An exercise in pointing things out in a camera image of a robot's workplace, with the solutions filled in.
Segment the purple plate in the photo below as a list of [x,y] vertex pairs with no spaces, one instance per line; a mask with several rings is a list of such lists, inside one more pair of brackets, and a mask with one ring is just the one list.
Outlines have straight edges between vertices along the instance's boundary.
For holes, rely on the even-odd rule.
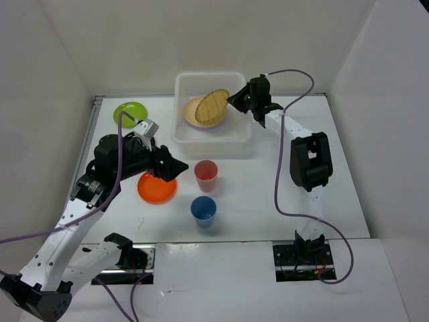
[[220,117],[218,119],[209,121],[207,123],[199,123],[195,119],[184,119],[186,123],[196,129],[213,129],[218,127],[220,124],[222,124],[225,121],[226,117]]

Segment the round bamboo mat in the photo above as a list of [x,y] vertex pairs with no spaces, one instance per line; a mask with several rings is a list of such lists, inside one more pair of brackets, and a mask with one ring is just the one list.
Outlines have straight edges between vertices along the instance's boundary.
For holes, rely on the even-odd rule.
[[220,118],[227,109],[229,92],[217,89],[202,98],[197,105],[194,117],[199,123],[208,123]]

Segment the beige plate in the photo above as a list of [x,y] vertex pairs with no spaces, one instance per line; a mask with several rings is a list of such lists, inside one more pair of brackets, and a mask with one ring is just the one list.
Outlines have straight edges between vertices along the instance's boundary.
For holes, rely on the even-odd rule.
[[[195,114],[195,111],[196,111],[196,108],[197,108],[198,104],[202,101],[203,98],[204,98],[203,95],[197,96],[197,97],[192,98],[191,100],[189,100],[189,102],[187,102],[187,104],[185,104],[185,106],[183,108],[183,111],[182,111],[184,119],[185,118],[186,119],[196,119],[195,116],[194,116],[194,114]],[[225,109],[217,117],[217,119],[220,118],[220,117],[226,117],[226,116],[227,116],[227,109]]]

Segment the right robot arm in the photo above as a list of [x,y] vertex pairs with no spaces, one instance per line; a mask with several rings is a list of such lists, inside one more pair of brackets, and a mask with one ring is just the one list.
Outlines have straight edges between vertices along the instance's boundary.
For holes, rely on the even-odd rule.
[[293,183],[300,189],[302,210],[289,217],[300,218],[295,231],[294,256],[302,264],[310,263],[323,251],[322,197],[324,188],[333,174],[328,137],[324,132],[314,132],[298,123],[274,103],[270,95],[266,74],[252,78],[227,102],[242,113],[251,112],[262,127],[279,135],[280,148],[290,144],[289,172]]

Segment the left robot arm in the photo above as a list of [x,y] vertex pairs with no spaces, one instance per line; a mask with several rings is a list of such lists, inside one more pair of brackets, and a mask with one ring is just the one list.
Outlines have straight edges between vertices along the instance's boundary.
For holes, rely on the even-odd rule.
[[58,321],[73,296],[104,269],[126,268],[133,260],[147,262],[146,254],[118,233],[110,233],[79,261],[71,259],[120,193],[122,180],[146,172],[171,182],[188,170],[165,145],[154,143],[149,140],[147,147],[135,134],[109,134],[99,140],[53,232],[19,273],[5,274],[1,280],[1,290],[12,303],[41,321]]

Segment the clear plastic bin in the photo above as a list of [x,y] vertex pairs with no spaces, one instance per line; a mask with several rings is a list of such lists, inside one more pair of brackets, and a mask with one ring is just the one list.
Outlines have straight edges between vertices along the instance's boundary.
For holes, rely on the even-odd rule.
[[217,89],[234,94],[245,86],[239,72],[183,72],[176,77],[171,139],[187,154],[226,154],[237,152],[251,139],[251,122],[227,106],[225,121],[213,129],[196,129],[184,120],[182,111],[194,97],[205,96]]

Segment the orange plate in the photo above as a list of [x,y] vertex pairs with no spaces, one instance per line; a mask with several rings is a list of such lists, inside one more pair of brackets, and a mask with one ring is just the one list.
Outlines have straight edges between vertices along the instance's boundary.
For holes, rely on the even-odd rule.
[[137,193],[146,202],[151,204],[162,204],[169,201],[177,189],[177,180],[166,182],[144,172],[137,183]]

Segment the pink plastic cup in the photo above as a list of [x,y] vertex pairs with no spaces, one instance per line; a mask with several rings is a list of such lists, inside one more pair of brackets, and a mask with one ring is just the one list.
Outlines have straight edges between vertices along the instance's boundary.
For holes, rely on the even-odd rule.
[[214,190],[218,166],[211,160],[202,160],[194,167],[194,175],[201,191],[209,193]]

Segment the blue plastic cup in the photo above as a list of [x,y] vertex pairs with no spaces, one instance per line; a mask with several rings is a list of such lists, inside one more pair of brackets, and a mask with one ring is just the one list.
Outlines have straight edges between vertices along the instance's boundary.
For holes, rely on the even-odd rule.
[[208,196],[200,196],[193,200],[190,212],[200,228],[209,228],[215,219],[217,205]]

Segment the green plate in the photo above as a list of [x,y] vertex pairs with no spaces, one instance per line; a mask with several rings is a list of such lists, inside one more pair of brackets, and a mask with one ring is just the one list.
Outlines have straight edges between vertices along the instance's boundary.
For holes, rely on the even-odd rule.
[[113,120],[116,124],[119,121],[120,112],[126,112],[132,116],[133,119],[128,118],[127,116],[122,117],[121,126],[122,128],[131,129],[134,128],[138,121],[143,121],[147,118],[148,112],[146,107],[139,102],[130,101],[119,105],[113,112]]

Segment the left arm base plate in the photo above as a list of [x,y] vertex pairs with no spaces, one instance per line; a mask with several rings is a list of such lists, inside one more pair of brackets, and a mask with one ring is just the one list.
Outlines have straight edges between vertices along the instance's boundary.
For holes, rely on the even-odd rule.
[[129,285],[145,275],[139,284],[152,284],[156,257],[155,244],[135,244],[130,259],[124,264],[112,265],[101,271],[97,278],[106,285]]

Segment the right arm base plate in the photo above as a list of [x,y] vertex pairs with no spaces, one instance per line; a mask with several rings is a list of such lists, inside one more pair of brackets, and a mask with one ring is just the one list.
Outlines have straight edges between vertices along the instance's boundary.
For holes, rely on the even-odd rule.
[[272,250],[277,282],[313,281],[319,274],[325,280],[337,280],[329,244],[318,254],[301,258],[293,244],[274,244]]

